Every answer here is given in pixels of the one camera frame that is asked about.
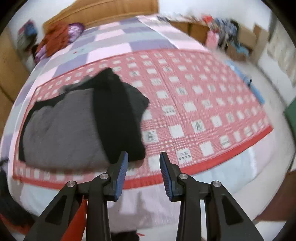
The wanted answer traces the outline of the grey and black jacket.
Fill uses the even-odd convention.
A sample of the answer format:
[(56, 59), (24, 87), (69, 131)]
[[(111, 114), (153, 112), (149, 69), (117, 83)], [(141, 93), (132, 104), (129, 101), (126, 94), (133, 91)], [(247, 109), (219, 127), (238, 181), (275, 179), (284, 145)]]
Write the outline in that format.
[(18, 158), (44, 170), (101, 169), (145, 158), (141, 121), (149, 105), (137, 88), (111, 68), (60, 88), (56, 97), (37, 101), (20, 134)]

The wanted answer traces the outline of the purple pink checkered bedsheet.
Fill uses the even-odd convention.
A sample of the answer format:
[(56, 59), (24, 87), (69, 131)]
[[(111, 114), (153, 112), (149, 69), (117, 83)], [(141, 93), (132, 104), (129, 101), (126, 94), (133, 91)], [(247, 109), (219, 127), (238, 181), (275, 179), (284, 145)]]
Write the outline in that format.
[[(155, 16), (137, 16), (88, 29), (73, 44), (58, 51), (52, 57), (42, 60), (34, 68), (20, 91), (6, 122), (1, 140), (1, 155), (10, 159), (8, 167), (10, 194), (23, 209), (31, 214), (40, 215), (57, 194), (58, 189), (67, 181), (86, 182), (103, 171), (102, 169), (47, 171), (30, 167), (18, 160), (18, 147), (13, 148), (11, 145), (16, 122), (22, 112), (25, 99), (28, 98), (33, 86), (37, 84), (37, 78), (49, 71), (57, 77), (90, 62), (130, 52), (155, 49), (209, 52), (234, 71), (230, 62), (224, 61), (221, 56), (206, 49), (185, 33), (158, 21)], [(271, 123), (271, 112), (265, 104), (261, 103), (261, 94), (254, 87), (248, 88), (263, 106)], [(235, 196), (247, 215), (253, 219), (264, 210), (269, 198), (255, 199), (258, 192), (248, 193), (246, 188), (248, 184), (261, 176), (271, 163), (277, 144), (275, 137), (273, 127), (268, 135), (240, 154), (213, 168), (192, 175), (204, 182), (215, 179), (221, 181)], [(119, 203), (121, 208), (110, 214), (113, 231), (153, 228), (178, 221), (178, 205), (169, 202), (163, 181), (139, 188), (124, 188)]]

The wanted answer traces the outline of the red white patterned blanket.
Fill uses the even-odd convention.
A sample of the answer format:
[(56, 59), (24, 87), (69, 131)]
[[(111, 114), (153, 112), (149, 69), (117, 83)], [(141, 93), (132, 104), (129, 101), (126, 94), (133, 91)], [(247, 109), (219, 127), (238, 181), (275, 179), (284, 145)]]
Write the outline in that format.
[(197, 174), (240, 154), (273, 130), (257, 97), (211, 53), (155, 49), (97, 60), (57, 77), (52, 71), (38, 77), (22, 105), (12, 147), (18, 147), (23, 122), (36, 101), (55, 97), (62, 86), (107, 67), (149, 99), (141, 124), (146, 156), (140, 167), (126, 173), (125, 189), (162, 182), (162, 151), (183, 172)]

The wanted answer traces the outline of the wooden wardrobe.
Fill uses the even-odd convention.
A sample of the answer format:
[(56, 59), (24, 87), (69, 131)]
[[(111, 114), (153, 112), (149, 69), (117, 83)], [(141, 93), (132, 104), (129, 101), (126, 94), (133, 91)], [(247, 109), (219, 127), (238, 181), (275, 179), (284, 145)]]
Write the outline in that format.
[(28, 77), (29, 72), (14, 48), (10, 31), (5, 28), (0, 38), (1, 133), (4, 132), (12, 106)]

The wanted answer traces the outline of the orange-red crumpled garment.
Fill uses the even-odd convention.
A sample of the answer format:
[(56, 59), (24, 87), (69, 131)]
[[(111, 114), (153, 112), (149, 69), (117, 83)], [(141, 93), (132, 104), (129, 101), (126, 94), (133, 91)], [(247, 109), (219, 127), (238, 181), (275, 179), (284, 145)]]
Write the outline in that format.
[(37, 47), (36, 57), (50, 57), (65, 48), (69, 42), (69, 25), (57, 22), (49, 26), (43, 40)]

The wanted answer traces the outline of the purple white pillow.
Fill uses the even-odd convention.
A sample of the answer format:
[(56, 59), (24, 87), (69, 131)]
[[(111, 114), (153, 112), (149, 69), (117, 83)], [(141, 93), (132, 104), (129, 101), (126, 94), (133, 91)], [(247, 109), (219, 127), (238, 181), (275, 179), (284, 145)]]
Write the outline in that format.
[[(82, 35), (83, 31), (84, 31), (84, 25), (82, 23), (69, 24), (69, 42), (68, 42), (68, 45), (70, 45), (74, 41), (76, 41)], [(42, 56), (41, 59), (36, 57), (36, 52), (35, 52), (34, 61), (35, 61), (36, 64), (38, 64), (41, 60), (43, 60), (45, 58), (47, 58), (47, 57)]]

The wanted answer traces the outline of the wooden headboard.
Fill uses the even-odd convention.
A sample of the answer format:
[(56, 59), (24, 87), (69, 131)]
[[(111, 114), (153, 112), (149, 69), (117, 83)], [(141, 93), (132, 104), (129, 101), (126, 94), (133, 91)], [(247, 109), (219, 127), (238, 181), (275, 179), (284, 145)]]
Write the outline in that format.
[(159, 12), (157, 0), (103, 0), (75, 1), (43, 23), (44, 32), (57, 23), (79, 22), (85, 27), (94, 27), (139, 15), (152, 15)]

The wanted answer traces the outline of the wooden bedside desk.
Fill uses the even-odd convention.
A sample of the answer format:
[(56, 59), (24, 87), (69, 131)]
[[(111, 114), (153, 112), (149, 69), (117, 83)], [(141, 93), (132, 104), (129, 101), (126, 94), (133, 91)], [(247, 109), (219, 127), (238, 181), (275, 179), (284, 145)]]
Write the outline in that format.
[(168, 21), (173, 27), (181, 30), (198, 42), (205, 44), (210, 31), (209, 25), (194, 16), (184, 15), (159, 15), (159, 17)]

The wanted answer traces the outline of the hanging clothes pile on wall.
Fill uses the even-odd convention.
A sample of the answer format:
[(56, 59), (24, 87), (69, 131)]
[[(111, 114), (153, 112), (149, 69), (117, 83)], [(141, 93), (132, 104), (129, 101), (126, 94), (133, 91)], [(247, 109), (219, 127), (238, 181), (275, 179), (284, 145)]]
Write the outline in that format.
[(28, 20), (18, 31), (17, 49), (27, 52), (36, 43), (38, 36), (37, 28), (32, 20)]

